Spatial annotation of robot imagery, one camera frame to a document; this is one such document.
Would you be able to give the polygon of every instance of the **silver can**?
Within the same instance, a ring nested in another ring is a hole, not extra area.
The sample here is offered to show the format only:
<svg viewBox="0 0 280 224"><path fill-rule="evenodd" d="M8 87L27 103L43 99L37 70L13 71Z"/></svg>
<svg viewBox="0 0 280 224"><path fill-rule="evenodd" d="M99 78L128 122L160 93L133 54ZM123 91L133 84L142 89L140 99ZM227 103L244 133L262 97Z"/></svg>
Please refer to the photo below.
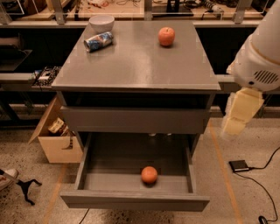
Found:
<svg viewBox="0 0 280 224"><path fill-rule="evenodd" d="M98 34L84 40L88 52L93 52L113 43L113 34L110 31Z"/></svg>

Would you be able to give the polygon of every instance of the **gray countertop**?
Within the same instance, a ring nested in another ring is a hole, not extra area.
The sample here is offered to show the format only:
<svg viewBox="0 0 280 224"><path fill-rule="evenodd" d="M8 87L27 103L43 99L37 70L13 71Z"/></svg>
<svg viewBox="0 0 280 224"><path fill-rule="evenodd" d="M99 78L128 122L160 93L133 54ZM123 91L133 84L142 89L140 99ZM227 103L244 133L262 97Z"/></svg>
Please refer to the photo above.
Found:
<svg viewBox="0 0 280 224"><path fill-rule="evenodd" d="M158 31L175 30L172 47L158 43ZM190 21L115 21L114 44L87 52L88 25L52 84L59 91L220 90Z"/></svg>

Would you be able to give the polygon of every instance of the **soda can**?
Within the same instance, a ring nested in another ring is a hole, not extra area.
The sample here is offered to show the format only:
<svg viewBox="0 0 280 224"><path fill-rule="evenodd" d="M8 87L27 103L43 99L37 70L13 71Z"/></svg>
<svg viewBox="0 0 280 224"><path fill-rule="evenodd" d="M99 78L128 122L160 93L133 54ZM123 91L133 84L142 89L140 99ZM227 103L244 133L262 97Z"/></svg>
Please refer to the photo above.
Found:
<svg viewBox="0 0 280 224"><path fill-rule="evenodd" d="M93 52L113 43L113 34L110 31L98 34L84 40L88 52Z"/></svg>

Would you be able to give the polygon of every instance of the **closed drawer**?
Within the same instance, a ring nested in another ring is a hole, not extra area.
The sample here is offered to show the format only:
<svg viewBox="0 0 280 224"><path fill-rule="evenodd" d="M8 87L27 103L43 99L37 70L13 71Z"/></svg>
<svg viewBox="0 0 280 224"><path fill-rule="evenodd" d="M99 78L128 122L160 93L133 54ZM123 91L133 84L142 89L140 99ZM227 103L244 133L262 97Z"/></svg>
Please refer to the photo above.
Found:
<svg viewBox="0 0 280 224"><path fill-rule="evenodd" d="M210 113L206 109L76 108L62 107L74 131L134 133L204 133Z"/></svg>
<svg viewBox="0 0 280 224"><path fill-rule="evenodd" d="M208 197L198 196L186 135L91 133L74 190L61 192L71 208L202 211ZM146 185L141 170L157 169Z"/></svg>

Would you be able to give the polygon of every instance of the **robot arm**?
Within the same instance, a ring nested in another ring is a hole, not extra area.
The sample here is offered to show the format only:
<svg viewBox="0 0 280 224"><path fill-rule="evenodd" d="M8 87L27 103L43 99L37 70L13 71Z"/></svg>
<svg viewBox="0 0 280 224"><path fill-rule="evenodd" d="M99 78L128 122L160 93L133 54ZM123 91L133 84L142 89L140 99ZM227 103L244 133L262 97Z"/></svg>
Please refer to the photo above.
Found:
<svg viewBox="0 0 280 224"><path fill-rule="evenodd" d="M227 72L242 89L227 101L223 133L239 135L263 105L263 92L280 86L280 0L276 0Z"/></svg>

